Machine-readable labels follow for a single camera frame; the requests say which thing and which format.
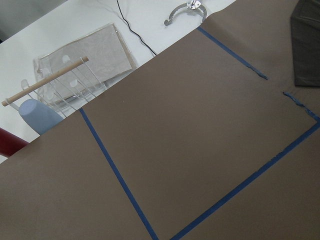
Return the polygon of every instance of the gray wall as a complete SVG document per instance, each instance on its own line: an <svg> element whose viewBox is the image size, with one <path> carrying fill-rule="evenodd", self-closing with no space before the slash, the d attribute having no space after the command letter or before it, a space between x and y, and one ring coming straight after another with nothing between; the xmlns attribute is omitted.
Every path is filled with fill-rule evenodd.
<svg viewBox="0 0 320 240"><path fill-rule="evenodd" d="M10 38L67 0L0 0L0 39Z"/></svg>

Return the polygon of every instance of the black cable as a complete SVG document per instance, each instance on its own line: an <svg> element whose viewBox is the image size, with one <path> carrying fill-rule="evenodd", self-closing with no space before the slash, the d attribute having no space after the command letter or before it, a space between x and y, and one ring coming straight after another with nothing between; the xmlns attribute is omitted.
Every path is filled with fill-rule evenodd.
<svg viewBox="0 0 320 240"><path fill-rule="evenodd" d="M141 43L142 43L143 45L145 45L155 56L157 56L157 54L155 53L155 51L153 51L153 50L151 49L151 47L149 47L149 45L146 44L146 43L142 40L141 36L140 36L138 33L136 33L135 31L133 31L133 30L131 29L129 22L125 19L124 15L122 14L122 11L121 11L121 8L120 8L120 5L119 5L119 1L116 0L116 3L118 4L119 11L120 11L120 14L121 14L121 16L122 16L122 19L123 19L123 20L126 22L126 24L128 25L130 32L132 32L133 34L135 34L136 36L138 36L139 39L140 39L140 41L141 41Z"/></svg>

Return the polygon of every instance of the wooden handle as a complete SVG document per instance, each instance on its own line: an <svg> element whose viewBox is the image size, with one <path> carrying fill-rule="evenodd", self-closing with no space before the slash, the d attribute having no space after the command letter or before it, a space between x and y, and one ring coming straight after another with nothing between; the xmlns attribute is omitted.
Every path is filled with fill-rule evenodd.
<svg viewBox="0 0 320 240"><path fill-rule="evenodd" d="M46 85L47 83L51 82L52 80L62 76L63 74L66 74L67 72L79 67L80 65L82 65L83 63L88 62L88 61L89 61L88 57L87 56L83 56L81 60L78 60L78 61L72 63L71 65L60 69L59 71L57 71L57 72L53 73L52 75L42 79L41 81L38 81L37 83L31 85L30 87L26 88L25 90L22 90L21 92L17 93L16 95L13 95L12 97L9 97L7 99L7 101L9 103L13 103L14 101L17 101L18 99L20 99L20 98L24 97L25 95L31 93L32 91L42 87L43 85ZM5 107L5 106L8 106L8 103L6 101L3 101L2 105Z"/></svg>

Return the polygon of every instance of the blue painter's tape strip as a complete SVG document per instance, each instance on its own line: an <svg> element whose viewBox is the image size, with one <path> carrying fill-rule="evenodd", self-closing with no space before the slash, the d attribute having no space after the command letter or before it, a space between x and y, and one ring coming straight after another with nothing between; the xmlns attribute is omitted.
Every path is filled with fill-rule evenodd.
<svg viewBox="0 0 320 240"><path fill-rule="evenodd" d="M242 57L240 57L238 54L236 54L234 51L232 51L230 48L228 48L226 45L224 45L222 42L220 42L218 39L216 39L214 36L212 36L210 33L208 33L206 30L204 30L202 27L198 26L197 29L205 35L208 39L212 40L215 44L217 44L220 48L225 50L228 54L233 56L235 59L237 59L240 63L245 65L247 68L250 68L253 70L256 74L258 74L261 78L268 80L268 77L264 75L261 71L256 69L254 66L252 66L250 63L248 63L246 60L244 60Z"/></svg>
<svg viewBox="0 0 320 240"><path fill-rule="evenodd" d="M227 203L230 199L232 199L236 194L242 191L245 187L251 184L255 179L257 179L260 175L262 175L265 171L271 168L274 164L276 164L280 159L282 159L285 155L290 153L296 146L302 143L305 139L307 139L311 134L313 134L316 130L320 128L320 122L317 122L313 125L308 131L298 137L294 142L288 145L282 152L278 153L274 158L268 161L265 165L263 165L258 171L254 172L251 176L249 176L246 180L236 186L233 190L231 190L227 195L221 198L217 203L211 206L208 210L198 216L195 220L193 220L190 224L188 224L185 228L183 228L180 232L178 232L175 236L173 236L170 240L180 240L183 236L185 236L188 232L194 229L197 225L199 225L202 221L208 218L211 214L217 211L220 207L222 207L225 203Z"/></svg>
<svg viewBox="0 0 320 240"><path fill-rule="evenodd" d="M309 116L311 116L312 118L314 118L317 122L320 122L320 117L318 117L313 111L311 111L309 108L307 108L303 103L301 103L298 99L296 99L294 96L292 96L290 93L288 92L283 92L283 94L289 98L291 98L295 104L297 104L299 107L304 108L304 110L306 111L307 114L309 114Z"/></svg>
<svg viewBox="0 0 320 240"><path fill-rule="evenodd" d="M129 198L130 202L132 203L135 211L138 213L138 215L139 215L141 221L143 222L146 230L149 232L152 240L159 240L159 238L157 237L155 231L153 230L152 226L150 225L148 219L146 218L145 214L143 213L142 209L140 208L139 204L137 203L135 197L133 196L133 194L131 193L130 189L128 188L125 180L121 176L117 166L115 165L115 163L112 160L111 156L109 155L107 149L105 148L104 144L102 143L102 141L101 141L100 137L98 136L96 130L94 129L93 125L91 124L91 122L90 122L89 118L87 117L85 111L82 108L80 108L79 111L80 111L85 123L89 127L89 129L90 129L95 141L98 143L103 155L105 156L105 158L108 161L110 167L112 168L116 178L120 182L125 194L127 195L127 197Z"/></svg>

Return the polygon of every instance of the red cylinder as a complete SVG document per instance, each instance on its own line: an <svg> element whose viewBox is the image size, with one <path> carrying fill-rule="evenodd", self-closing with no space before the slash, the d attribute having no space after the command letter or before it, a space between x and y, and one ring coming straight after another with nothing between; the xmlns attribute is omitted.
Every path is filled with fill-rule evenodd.
<svg viewBox="0 0 320 240"><path fill-rule="evenodd" d="M28 144L27 141L0 128L0 154L10 157Z"/></svg>

